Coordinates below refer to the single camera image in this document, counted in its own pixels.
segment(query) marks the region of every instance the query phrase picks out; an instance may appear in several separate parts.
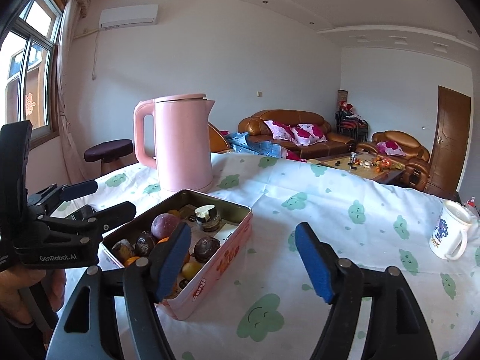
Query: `window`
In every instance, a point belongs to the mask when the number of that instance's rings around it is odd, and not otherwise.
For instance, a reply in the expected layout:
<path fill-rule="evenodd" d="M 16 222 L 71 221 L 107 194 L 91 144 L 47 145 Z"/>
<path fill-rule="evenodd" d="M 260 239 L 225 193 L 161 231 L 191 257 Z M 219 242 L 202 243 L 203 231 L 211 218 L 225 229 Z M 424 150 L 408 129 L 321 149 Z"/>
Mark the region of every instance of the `window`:
<path fill-rule="evenodd" d="M 61 18 L 54 0 L 31 0 L 0 49 L 0 127 L 30 120 L 32 147 L 58 134 L 50 78 Z"/>

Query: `curtain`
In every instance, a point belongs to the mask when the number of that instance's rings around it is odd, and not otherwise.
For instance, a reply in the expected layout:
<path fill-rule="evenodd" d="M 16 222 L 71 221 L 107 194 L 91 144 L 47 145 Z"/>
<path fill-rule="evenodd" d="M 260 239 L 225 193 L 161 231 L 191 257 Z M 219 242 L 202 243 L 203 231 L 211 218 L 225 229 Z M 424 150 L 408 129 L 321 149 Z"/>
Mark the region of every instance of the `curtain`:
<path fill-rule="evenodd" d="M 90 0 L 67 0 L 60 27 L 58 42 L 57 67 L 57 109 L 58 129 L 63 152 L 63 159 L 70 183 L 79 183 L 88 179 L 83 159 L 78 154 L 71 126 L 65 114 L 65 88 L 68 54 L 74 37 L 74 30 L 80 19 L 85 17 Z"/>

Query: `pink tin box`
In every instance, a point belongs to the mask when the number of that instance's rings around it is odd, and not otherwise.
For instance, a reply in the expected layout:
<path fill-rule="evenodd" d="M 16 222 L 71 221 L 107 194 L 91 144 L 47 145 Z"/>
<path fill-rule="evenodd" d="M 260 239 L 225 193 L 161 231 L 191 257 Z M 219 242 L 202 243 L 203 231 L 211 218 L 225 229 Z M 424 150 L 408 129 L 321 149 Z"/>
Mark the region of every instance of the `pink tin box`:
<path fill-rule="evenodd" d="M 111 253 L 111 249 L 116 242 L 127 239 L 133 245 L 140 233 L 150 231 L 150 226 L 157 215 L 169 210 L 178 210 L 184 218 L 191 210 L 206 204 L 216 206 L 223 224 L 214 233 L 194 229 L 190 252 L 193 251 L 198 239 L 206 236 L 217 238 L 220 241 L 220 249 L 183 289 L 179 287 L 179 281 L 183 278 L 179 275 L 177 286 L 171 296 L 158 304 L 158 307 L 161 307 L 168 315 L 180 321 L 190 316 L 247 242 L 251 235 L 251 208 L 205 193 L 181 190 L 145 211 L 133 221 L 119 227 L 106 236 L 102 242 L 103 250 L 112 263 L 118 267 L 123 267 L 121 262 Z M 195 258 L 190 257 L 190 261 L 195 261 Z"/>

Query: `kettle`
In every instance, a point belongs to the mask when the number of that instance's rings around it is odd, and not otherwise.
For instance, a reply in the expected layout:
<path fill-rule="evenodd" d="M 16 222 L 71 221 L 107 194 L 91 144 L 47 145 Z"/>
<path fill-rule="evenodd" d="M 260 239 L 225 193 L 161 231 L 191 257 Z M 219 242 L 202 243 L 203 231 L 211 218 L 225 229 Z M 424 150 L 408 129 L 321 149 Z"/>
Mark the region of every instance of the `kettle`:
<path fill-rule="evenodd" d="M 208 191 L 213 183 L 208 115 L 215 104 L 203 93 L 159 97 L 138 103 L 133 112 L 135 155 L 157 169 L 163 190 Z M 145 153 L 143 119 L 154 119 L 155 158 Z"/>

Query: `blue flower design on mug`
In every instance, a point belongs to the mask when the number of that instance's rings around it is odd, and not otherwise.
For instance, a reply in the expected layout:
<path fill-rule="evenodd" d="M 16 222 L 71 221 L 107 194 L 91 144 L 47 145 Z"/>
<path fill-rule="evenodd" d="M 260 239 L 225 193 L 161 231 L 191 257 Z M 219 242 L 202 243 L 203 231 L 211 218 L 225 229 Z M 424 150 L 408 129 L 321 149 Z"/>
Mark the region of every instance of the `blue flower design on mug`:
<path fill-rule="evenodd" d="M 445 222 L 444 219 L 440 219 L 440 220 L 438 221 L 437 226 L 435 227 L 435 230 L 436 230 L 436 232 L 437 232 L 437 233 L 435 234 L 435 238 L 441 242 L 441 241 L 442 241 L 442 238 L 443 238 L 443 237 L 446 237 L 446 236 L 448 235 L 447 222 Z"/>

